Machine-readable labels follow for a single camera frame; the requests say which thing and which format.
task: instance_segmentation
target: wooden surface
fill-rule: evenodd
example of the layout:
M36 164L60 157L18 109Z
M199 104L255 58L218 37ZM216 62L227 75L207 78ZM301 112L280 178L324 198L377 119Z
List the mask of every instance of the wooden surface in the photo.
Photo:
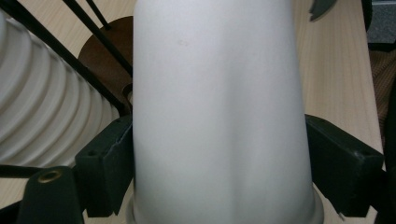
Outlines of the wooden surface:
M309 22L312 0L293 0L305 112L327 119L382 152L361 0L338 1L324 18ZM91 33L61 0L20 0L76 56ZM92 14L85 1L80 4ZM134 0L95 1L108 21L133 14ZM0 179L0 207L21 198L24 180ZM374 223L335 214L327 200L325 223ZM124 223L119 217L89 218L87 223Z

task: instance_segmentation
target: white tapered cylinder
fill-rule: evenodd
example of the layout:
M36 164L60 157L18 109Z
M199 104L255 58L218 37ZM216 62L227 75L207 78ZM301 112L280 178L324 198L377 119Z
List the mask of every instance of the white tapered cylinder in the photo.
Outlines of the white tapered cylinder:
M130 222L323 222L291 16L290 0L137 1Z
M71 165L117 117L76 71L0 11L0 164Z

